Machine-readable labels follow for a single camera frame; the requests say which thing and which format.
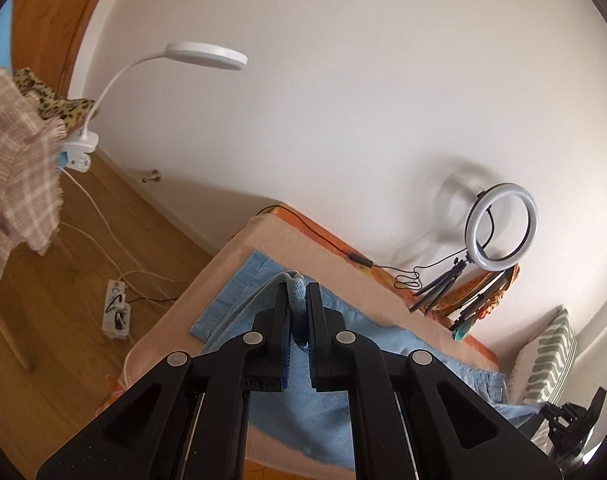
blue towel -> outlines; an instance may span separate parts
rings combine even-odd
[[[297,332],[303,330],[301,323],[305,323],[302,313],[305,312],[305,284],[309,281],[311,279],[294,271],[286,272],[283,266],[255,251],[190,333],[206,341],[203,352],[218,350],[228,339],[251,330],[254,315],[272,308],[279,284],[286,283],[296,342]],[[408,354],[415,349],[432,352],[515,426],[541,410],[543,404],[504,404],[507,396],[503,374],[465,365],[432,348],[408,330],[380,326],[324,287],[321,287],[321,299],[325,307],[343,314],[348,330],[372,339],[381,349],[398,354]],[[317,393],[312,388],[305,345],[291,345],[290,374],[283,393],[253,392],[250,422],[318,462],[355,468],[347,392]]]

plaid blanket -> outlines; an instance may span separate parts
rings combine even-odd
[[[43,121],[0,68],[0,277],[14,247],[43,250],[57,229],[64,134],[62,121]]]

electrical outlet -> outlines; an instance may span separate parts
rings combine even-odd
[[[103,332],[110,339],[126,339],[130,333],[130,305],[125,303],[125,282],[109,280],[107,284]]]

striped pillow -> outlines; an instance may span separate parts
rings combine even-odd
[[[519,352],[510,374],[510,402],[558,403],[576,357],[577,339],[570,327],[568,311],[562,308],[543,332]]]

white baseboard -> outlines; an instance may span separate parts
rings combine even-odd
[[[219,248],[197,232],[192,225],[179,218],[179,216],[170,211],[170,209],[164,206],[156,198],[144,192],[144,190],[141,189],[141,186],[136,186],[134,177],[128,174],[127,171],[123,170],[123,168],[113,161],[112,158],[106,152],[104,152],[104,150],[98,148],[96,153],[92,156],[97,155],[100,156],[101,159],[110,167],[110,169],[113,170],[126,184],[128,184],[128,186],[130,186],[137,195],[154,207],[164,218],[166,218],[166,220],[168,220],[168,222],[183,232],[183,234],[190,238],[190,240],[199,245],[199,247],[204,249],[212,256],[215,256],[219,252]]]

